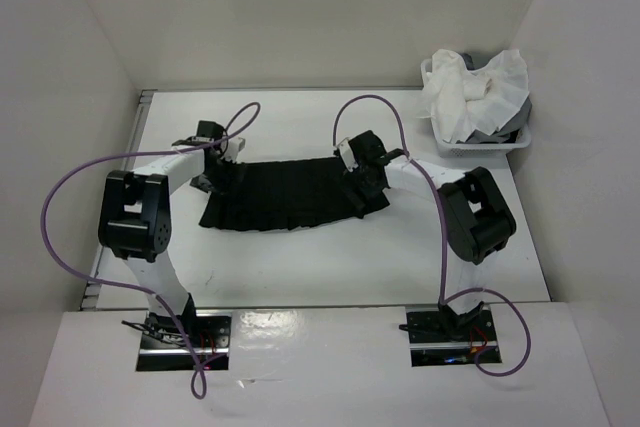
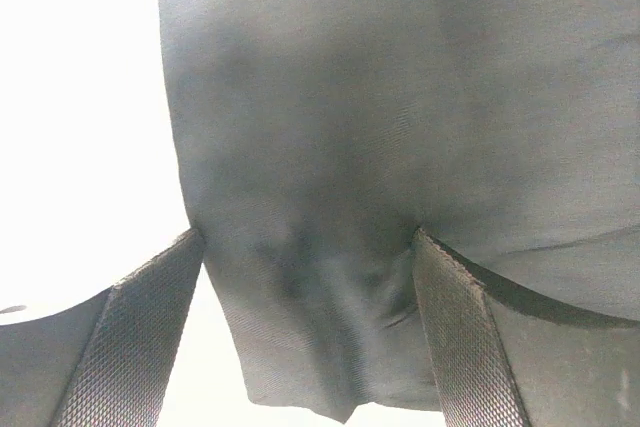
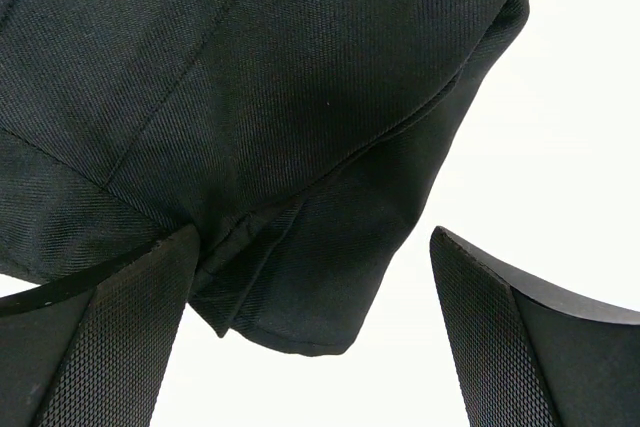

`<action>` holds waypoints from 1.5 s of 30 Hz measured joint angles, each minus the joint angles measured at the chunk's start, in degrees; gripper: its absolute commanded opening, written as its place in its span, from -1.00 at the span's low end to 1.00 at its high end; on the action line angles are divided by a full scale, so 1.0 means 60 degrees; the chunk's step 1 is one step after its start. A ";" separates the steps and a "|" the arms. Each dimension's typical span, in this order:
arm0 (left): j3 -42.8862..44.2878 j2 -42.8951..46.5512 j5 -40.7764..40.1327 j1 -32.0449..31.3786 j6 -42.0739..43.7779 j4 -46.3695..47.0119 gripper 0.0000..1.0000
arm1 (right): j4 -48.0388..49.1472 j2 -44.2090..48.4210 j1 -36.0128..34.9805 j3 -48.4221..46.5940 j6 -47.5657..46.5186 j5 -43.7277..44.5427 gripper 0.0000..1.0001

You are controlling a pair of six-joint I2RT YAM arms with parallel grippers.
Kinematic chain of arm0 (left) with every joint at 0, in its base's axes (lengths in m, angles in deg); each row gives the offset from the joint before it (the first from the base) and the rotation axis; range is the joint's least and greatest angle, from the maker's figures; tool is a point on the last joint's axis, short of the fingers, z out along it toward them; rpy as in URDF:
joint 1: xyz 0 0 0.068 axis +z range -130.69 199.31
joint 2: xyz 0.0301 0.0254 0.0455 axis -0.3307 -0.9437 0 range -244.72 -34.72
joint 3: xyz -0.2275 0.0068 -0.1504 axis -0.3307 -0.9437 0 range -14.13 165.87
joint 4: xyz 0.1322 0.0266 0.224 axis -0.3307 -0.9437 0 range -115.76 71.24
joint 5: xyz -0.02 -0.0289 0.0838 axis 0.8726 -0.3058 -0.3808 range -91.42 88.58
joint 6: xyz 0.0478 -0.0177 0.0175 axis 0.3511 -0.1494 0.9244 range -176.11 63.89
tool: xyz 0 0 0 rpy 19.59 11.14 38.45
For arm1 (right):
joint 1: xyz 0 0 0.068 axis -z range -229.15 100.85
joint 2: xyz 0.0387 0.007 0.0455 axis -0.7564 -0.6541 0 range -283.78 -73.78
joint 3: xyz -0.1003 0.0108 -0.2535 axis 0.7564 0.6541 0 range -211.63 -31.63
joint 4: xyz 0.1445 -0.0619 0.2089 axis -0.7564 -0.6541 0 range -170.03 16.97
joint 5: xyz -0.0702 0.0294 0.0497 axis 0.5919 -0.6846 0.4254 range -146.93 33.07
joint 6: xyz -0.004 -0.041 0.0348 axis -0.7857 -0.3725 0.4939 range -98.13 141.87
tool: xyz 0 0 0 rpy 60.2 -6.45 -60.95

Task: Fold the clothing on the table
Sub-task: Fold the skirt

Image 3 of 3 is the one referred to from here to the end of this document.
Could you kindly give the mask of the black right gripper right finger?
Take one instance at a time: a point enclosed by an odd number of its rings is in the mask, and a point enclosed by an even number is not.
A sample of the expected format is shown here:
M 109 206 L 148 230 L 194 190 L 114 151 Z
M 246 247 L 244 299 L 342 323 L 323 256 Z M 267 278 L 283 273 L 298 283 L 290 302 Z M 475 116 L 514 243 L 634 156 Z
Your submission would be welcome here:
M 547 282 L 443 227 L 430 256 L 470 425 L 638 426 L 638 312 Z

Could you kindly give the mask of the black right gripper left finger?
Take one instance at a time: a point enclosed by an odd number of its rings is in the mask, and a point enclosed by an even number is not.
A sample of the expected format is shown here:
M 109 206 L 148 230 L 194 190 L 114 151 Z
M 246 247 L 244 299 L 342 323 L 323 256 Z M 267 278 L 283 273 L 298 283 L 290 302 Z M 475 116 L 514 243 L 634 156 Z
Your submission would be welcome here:
M 149 426 L 199 246 L 186 226 L 2 298 L 2 426 Z

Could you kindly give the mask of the black pleated skirt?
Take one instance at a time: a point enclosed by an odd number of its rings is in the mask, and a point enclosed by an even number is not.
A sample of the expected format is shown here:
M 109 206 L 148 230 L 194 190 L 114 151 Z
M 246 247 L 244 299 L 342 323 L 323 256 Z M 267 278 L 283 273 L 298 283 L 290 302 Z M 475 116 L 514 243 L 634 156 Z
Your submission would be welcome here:
M 219 335 L 337 355 L 528 0 L 1 0 L 1 271 L 191 225 Z

